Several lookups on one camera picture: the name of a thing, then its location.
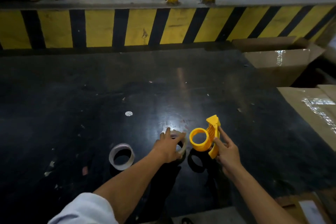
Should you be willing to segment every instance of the white sleeve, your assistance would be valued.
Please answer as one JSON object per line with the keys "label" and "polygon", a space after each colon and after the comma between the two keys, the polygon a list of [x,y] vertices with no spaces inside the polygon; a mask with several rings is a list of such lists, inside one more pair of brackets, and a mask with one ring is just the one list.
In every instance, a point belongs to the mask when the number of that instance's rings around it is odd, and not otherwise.
{"label": "white sleeve", "polygon": [[118,224],[109,202],[96,194],[82,193],[48,224]]}

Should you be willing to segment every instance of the white sticker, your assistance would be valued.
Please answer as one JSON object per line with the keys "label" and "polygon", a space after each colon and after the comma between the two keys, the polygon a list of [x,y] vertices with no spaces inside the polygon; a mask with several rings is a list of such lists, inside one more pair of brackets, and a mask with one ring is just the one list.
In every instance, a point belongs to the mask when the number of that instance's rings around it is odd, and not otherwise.
{"label": "white sticker", "polygon": [[313,200],[299,201],[309,224],[326,224]]}

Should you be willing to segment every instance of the person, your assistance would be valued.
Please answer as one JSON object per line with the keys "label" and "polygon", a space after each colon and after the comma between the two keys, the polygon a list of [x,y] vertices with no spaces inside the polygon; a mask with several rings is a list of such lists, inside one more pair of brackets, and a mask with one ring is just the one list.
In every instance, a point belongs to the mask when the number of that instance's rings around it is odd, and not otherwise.
{"label": "person", "polygon": [[[240,162],[238,147],[219,127],[225,144],[219,138],[217,160],[223,172],[237,187],[258,224],[298,224],[258,184]],[[150,153],[128,169],[108,180],[93,193],[82,193],[70,202],[49,224],[123,224],[135,209],[149,182],[164,163],[181,158],[176,152],[178,142],[185,137],[170,137],[170,128],[160,134]]]}

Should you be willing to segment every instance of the striped barrier wall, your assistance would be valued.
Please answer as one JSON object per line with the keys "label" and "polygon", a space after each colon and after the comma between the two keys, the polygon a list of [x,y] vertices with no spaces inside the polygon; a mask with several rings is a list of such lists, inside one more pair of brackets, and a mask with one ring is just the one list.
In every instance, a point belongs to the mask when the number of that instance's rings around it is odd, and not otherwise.
{"label": "striped barrier wall", "polygon": [[298,36],[315,41],[334,5],[115,10],[2,10],[0,48],[190,44]]}

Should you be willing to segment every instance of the forearm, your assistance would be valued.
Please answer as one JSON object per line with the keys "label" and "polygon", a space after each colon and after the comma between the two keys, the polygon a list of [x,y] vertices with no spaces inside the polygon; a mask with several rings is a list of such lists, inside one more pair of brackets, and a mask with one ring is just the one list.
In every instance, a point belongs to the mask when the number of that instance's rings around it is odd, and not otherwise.
{"label": "forearm", "polygon": [[258,224],[298,224],[243,167],[233,180]]}
{"label": "forearm", "polygon": [[132,213],[163,162],[159,154],[151,151],[145,158],[111,178],[94,192],[109,201],[119,224],[124,223]]}

